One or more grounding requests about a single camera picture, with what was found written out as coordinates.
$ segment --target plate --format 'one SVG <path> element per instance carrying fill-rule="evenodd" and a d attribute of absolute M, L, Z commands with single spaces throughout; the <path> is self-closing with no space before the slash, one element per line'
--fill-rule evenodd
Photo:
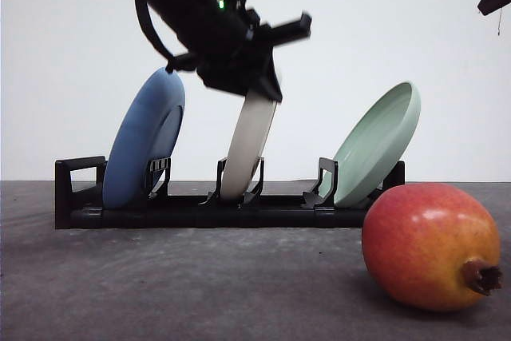
<path fill-rule="evenodd" d="M 170 157 L 183 113 L 184 87 L 179 76 L 157 70 L 135 96 L 113 142 L 103 181 L 105 208 L 122 208 L 147 198 L 147 164 Z M 155 175 L 153 186 L 160 175 Z"/>
<path fill-rule="evenodd" d="M 276 106 L 276 101 L 256 91 L 247 92 L 222 176 L 222 200 L 239 200 L 247 191 L 263 153 Z"/>
<path fill-rule="evenodd" d="M 410 143 L 420 112 L 419 92 L 409 82 L 396 85 L 367 111 L 334 156 L 339 163 L 336 207 L 353 207 L 380 185 Z M 319 195 L 330 186 L 325 176 Z"/>

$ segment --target light green plate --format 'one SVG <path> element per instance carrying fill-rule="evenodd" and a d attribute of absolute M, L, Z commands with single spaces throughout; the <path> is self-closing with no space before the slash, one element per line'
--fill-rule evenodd
<path fill-rule="evenodd" d="M 352 207 L 380 185 L 410 143 L 420 112 L 418 90 L 407 82 L 396 85 L 367 111 L 334 156 L 339 163 L 336 207 Z M 329 176 L 319 186 L 321 196 L 330 189 Z"/>

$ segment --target white backdrop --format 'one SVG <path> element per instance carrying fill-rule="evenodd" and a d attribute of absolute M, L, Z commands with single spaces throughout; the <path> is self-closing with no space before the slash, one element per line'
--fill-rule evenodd
<path fill-rule="evenodd" d="M 511 181 L 511 8 L 497 36 L 498 12 L 483 17 L 478 2 L 249 0 L 274 25 L 302 10 L 313 17 L 309 41 L 275 49 L 284 100 L 267 178 L 315 177 L 317 158 L 333 156 L 366 110 L 409 80 L 422 115 L 404 156 L 408 180 Z M 163 65 L 133 0 L 2 0 L 2 179 L 51 180 L 58 158 L 108 156 L 137 90 Z M 243 99 L 182 78 L 172 177 L 211 180 Z"/>

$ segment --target dish rack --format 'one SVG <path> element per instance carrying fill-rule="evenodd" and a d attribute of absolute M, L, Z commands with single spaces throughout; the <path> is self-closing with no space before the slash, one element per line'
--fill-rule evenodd
<path fill-rule="evenodd" d="M 107 209 L 102 203 L 102 186 L 107 160 L 83 157 L 55 162 L 55 228 L 360 228 L 370 205 L 388 188 L 405 183 L 405 163 L 399 161 L 363 206 L 336 208 L 334 195 L 338 186 L 339 165 L 319 158 L 318 179 L 302 195 L 263 194 L 264 158 L 259 162 L 259 180 L 238 201 L 220 199 L 222 174 L 227 158 L 218 161 L 216 187 L 208 195 L 177 196 L 168 194 L 171 158 L 148 163 L 145 195 L 122 209 Z M 96 168 L 96 184 L 73 191 L 71 172 Z M 155 174 L 164 172 L 163 183 L 153 188 Z M 326 172 L 331 187 L 320 196 Z"/>

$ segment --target white plate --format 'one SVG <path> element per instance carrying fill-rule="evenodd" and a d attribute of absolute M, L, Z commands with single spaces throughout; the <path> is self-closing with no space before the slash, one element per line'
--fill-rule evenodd
<path fill-rule="evenodd" d="M 263 153 L 276 101 L 249 90 L 231 140 L 220 198 L 239 200 L 247 191 Z"/>

